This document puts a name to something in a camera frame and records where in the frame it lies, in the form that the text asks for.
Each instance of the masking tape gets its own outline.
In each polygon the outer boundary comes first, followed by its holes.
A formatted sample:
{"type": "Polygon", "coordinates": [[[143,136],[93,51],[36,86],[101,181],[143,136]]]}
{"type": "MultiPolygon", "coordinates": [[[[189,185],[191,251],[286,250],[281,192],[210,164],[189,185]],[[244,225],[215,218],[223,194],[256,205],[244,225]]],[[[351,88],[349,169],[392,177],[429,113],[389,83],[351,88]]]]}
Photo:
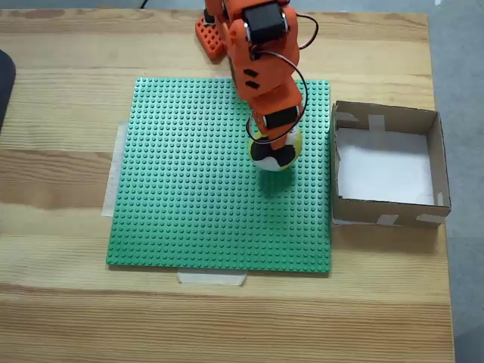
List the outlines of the masking tape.
{"type": "Polygon", "coordinates": [[[125,121],[119,124],[116,141],[114,142],[113,159],[111,159],[106,194],[104,195],[104,204],[101,211],[101,215],[104,217],[112,217],[114,214],[114,205],[116,204],[116,195],[118,194],[119,174],[121,173],[121,166],[123,166],[124,146],[127,135],[128,121],[125,121]]]}
{"type": "Polygon", "coordinates": [[[442,224],[445,222],[445,217],[442,216],[432,216],[430,214],[420,214],[417,216],[418,221],[422,222],[430,222],[430,223],[439,223],[442,224]]]}
{"type": "Polygon", "coordinates": [[[214,268],[179,268],[180,284],[240,286],[247,277],[246,270],[218,270],[214,268]]]}
{"type": "Polygon", "coordinates": [[[442,193],[437,194],[437,205],[438,206],[444,205],[444,196],[442,195],[442,193]]]}
{"type": "Polygon", "coordinates": [[[398,214],[382,214],[377,221],[378,225],[394,225],[398,219],[398,214]]]}
{"type": "Polygon", "coordinates": [[[336,119],[339,121],[354,121],[359,122],[359,120],[349,112],[336,112],[336,119]]]}
{"type": "Polygon", "coordinates": [[[385,115],[368,115],[370,132],[385,131],[385,115]]]}

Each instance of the wooden table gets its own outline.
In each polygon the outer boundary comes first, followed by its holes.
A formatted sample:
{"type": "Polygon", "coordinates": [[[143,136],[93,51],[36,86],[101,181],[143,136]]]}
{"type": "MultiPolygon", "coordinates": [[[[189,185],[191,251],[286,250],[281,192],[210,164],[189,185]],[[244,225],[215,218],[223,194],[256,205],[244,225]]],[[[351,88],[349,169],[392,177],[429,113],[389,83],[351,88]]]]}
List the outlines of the wooden table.
{"type": "MultiPolygon", "coordinates": [[[[230,74],[197,44],[198,16],[0,13],[18,71],[0,136],[0,361],[453,361],[444,228],[335,228],[329,278],[202,286],[107,268],[101,206],[135,79],[230,74]]],[[[424,15],[316,17],[300,69],[331,81],[333,101],[434,108],[424,15]]]]}

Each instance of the white paper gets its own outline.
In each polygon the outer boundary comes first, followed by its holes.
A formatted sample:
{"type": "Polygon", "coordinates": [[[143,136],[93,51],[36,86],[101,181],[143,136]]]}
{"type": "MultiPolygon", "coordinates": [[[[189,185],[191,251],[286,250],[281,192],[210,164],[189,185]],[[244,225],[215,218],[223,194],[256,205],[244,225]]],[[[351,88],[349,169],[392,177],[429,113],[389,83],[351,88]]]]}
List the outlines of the white paper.
{"type": "Polygon", "coordinates": [[[434,205],[425,135],[337,131],[338,188],[346,199],[434,205]]]}

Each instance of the orange robotic arm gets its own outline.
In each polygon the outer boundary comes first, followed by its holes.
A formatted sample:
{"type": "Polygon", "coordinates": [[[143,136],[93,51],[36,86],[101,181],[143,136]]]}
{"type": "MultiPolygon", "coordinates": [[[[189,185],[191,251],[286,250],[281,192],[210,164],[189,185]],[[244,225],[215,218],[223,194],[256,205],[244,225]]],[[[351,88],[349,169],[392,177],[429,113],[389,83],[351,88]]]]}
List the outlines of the orange robotic arm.
{"type": "Polygon", "coordinates": [[[257,144],[270,144],[272,150],[285,145],[287,134],[306,108],[291,76],[294,70],[300,74],[299,46],[297,14],[288,3],[206,0],[204,15],[196,25],[211,59],[225,54],[230,58],[237,94],[249,104],[264,138],[252,136],[250,121],[249,136],[257,144]]]}

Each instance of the gray floor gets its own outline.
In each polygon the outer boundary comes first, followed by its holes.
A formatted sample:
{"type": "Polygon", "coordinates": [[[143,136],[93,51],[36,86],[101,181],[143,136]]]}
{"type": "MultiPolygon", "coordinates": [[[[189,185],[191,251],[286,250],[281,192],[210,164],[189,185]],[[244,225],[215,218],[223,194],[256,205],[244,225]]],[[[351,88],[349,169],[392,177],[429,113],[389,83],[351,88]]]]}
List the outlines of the gray floor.
{"type": "MultiPolygon", "coordinates": [[[[142,0],[0,0],[0,8],[136,8],[142,0]]],[[[484,0],[293,0],[300,11],[424,12],[451,184],[451,299],[458,363],[484,362],[484,0]]],[[[202,8],[149,0],[146,8],[202,8]]]]}

